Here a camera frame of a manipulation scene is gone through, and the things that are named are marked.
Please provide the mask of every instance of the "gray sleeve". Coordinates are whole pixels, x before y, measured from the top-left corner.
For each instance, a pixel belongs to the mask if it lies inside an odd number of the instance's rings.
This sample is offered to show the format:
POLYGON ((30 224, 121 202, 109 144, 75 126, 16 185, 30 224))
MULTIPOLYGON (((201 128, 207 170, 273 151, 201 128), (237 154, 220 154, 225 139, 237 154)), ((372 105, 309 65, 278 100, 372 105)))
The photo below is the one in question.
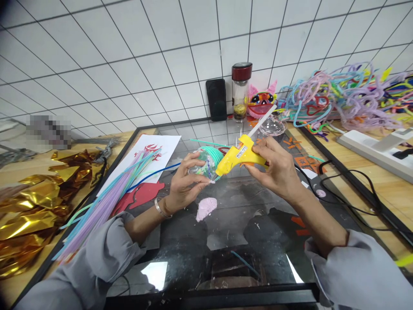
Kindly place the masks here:
POLYGON ((336 247, 327 259, 319 255, 313 238, 305 243, 311 260, 320 303, 356 309, 412 309, 413 288, 376 240, 348 230, 346 247, 336 247))
POLYGON ((124 229, 130 220, 133 216, 127 212, 111 218, 70 263, 37 283, 17 309, 103 309, 112 283, 146 252, 124 229))

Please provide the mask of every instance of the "person's left hand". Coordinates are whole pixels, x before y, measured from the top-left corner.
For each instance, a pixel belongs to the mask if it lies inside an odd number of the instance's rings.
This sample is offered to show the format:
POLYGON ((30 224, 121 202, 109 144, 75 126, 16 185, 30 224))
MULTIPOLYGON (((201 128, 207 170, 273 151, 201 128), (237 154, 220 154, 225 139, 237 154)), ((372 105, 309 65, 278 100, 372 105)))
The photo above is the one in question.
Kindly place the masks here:
POLYGON ((186 155, 173 176, 170 194, 163 199, 164 210, 167 215, 174 214, 176 211, 187 207, 210 184, 210 180, 201 174, 188 175, 189 168, 205 165, 205 161, 197 159, 198 157, 199 152, 186 155))

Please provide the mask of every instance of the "smartphone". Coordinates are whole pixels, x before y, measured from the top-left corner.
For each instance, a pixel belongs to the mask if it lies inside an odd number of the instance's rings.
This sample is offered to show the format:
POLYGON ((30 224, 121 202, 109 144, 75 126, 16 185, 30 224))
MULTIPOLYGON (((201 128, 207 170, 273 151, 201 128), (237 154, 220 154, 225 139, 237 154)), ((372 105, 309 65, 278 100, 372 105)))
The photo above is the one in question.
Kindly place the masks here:
POLYGON ((206 94, 210 106, 211 120, 225 121, 227 119, 225 80, 221 78, 206 81, 206 94))

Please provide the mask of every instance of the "table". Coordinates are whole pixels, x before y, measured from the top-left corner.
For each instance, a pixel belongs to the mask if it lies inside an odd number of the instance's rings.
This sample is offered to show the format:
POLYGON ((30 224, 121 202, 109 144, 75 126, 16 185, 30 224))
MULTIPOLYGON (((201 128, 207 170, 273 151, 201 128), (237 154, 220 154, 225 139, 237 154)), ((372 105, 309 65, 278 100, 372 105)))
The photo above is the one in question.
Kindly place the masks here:
MULTIPOLYGON (((144 130, 142 133, 154 134, 155 130, 144 130)), ((128 143, 130 137, 134 134, 133 131, 127 133, 119 133, 110 136, 119 136, 123 138, 123 141, 119 145, 112 149, 112 156, 108 159, 109 165, 112 165, 116 160, 118 155, 122 152, 125 145, 128 143)), ((101 144, 74 144, 70 152, 74 154, 83 151, 84 149, 94 149, 96 146, 105 148, 106 145, 101 144)), ((49 151, 46 153, 38 154, 34 159, 29 161, 23 161, 18 163, 11 163, 0 169, 0 186, 6 184, 16 183, 19 180, 22 180, 32 174, 55 174, 52 171, 48 171, 50 166, 56 166, 58 163, 50 159, 53 152, 49 151)), ((73 198, 71 204, 76 206, 89 192, 90 192, 90 183, 85 184, 84 187, 73 198)), ((8 307, 10 307, 21 294, 25 286, 30 282, 35 273, 44 263, 47 256, 50 254, 52 249, 61 239, 62 233, 56 235, 53 240, 45 246, 45 248, 40 252, 33 266, 26 272, 14 276, 9 279, 0 281, 0 290, 3 294, 3 299, 8 307)))

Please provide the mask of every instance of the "wooden table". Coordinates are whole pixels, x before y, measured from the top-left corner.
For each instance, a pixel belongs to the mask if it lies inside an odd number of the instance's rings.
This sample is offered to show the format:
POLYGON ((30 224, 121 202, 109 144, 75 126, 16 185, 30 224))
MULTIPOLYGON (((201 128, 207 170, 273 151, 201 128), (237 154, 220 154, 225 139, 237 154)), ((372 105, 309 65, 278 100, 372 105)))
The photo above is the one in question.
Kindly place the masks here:
MULTIPOLYGON (((301 141, 301 146, 307 151, 309 155, 326 159, 322 153, 315 148, 309 140, 303 136, 300 130, 295 128, 292 123, 288 124, 290 133, 295 139, 301 141)), ((370 136, 380 140, 389 131, 382 134, 379 131, 369 133, 370 136)), ((336 139, 341 136, 337 133, 332 136, 328 135, 329 142, 320 139, 321 143, 328 148, 328 150, 337 157, 348 169, 356 169, 364 172, 372 180, 374 188, 380 197, 380 200, 387 206, 389 210, 393 212, 410 230, 413 231, 413 185, 409 182, 399 178, 398 176, 388 172, 386 169, 381 168, 375 163, 365 159, 364 157, 354 153, 348 148, 338 144, 336 139)), ((326 175, 328 177, 338 174, 338 171, 334 169, 332 165, 325 166, 327 169, 326 175)), ((354 174, 364 185, 370 189, 367 180, 358 173, 354 174)), ((349 185, 345 178, 337 177, 331 179, 333 185, 342 193, 345 199, 353 206, 364 210, 370 211, 370 206, 354 191, 353 187, 349 185)), ((375 228, 392 228, 387 226, 380 218, 370 216, 361 212, 358 212, 365 222, 371 227, 375 228)), ((413 249, 407 244, 398 234, 393 232, 380 232, 368 229, 365 232, 376 235, 384 245, 390 251, 390 255, 394 260, 404 258, 405 256, 413 253, 413 249)), ((413 273, 413 264, 406 266, 406 269, 413 273)))
MULTIPOLYGON (((154 134, 156 129, 148 129, 148 130, 142 130, 139 132, 139 134, 136 136, 135 141, 143 134, 154 134)), ((133 135, 134 131, 126 132, 126 133, 119 133, 119 134, 114 134, 114 135, 109 135, 106 137, 111 137, 111 136, 119 136, 123 138, 123 141, 114 147, 112 149, 112 156, 108 159, 108 164, 111 165, 116 157, 120 154, 120 152, 123 150, 124 146, 128 142, 129 138, 133 135)), ((101 145, 101 144, 75 144, 72 145, 72 149, 68 150, 68 152, 73 152, 73 154, 79 153, 83 151, 84 149, 94 149, 95 147, 100 147, 100 148, 105 148, 106 145, 101 145)), ((38 154, 36 157, 30 161, 23 161, 23 162, 18 162, 18 163, 11 163, 6 166, 4 166, 2 169, 0 169, 0 186, 4 186, 6 184, 11 184, 11 183, 16 183, 19 180, 22 180, 30 175, 33 174, 49 174, 49 175, 54 175, 55 172, 48 171, 48 168, 50 166, 56 166, 59 164, 57 161, 53 161, 50 159, 52 156, 53 152, 47 152, 43 154, 38 154)), ((76 206, 79 204, 79 202, 90 192, 90 182, 88 182, 82 189, 76 194, 76 196, 73 198, 71 201, 71 204, 73 206, 76 206)), ((62 231, 60 234, 56 235, 52 241, 45 246, 45 248, 40 252, 38 257, 35 260, 35 263, 33 266, 31 266, 30 269, 28 269, 26 272, 16 275, 14 277, 11 277, 9 279, 5 279, 3 281, 0 281, 0 291, 3 294, 3 299, 6 303, 7 307, 10 307, 15 300, 18 298, 20 293, 23 291, 23 289, 26 287, 26 285, 29 283, 29 281, 32 279, 34 274, 37 272, 37 270, 40 268, 40 266, 43 264, 45 261, 46 257, 50 254, 52 249, 55 247, 57 242, 60 240, 62 237, 64 231, 62 231)))

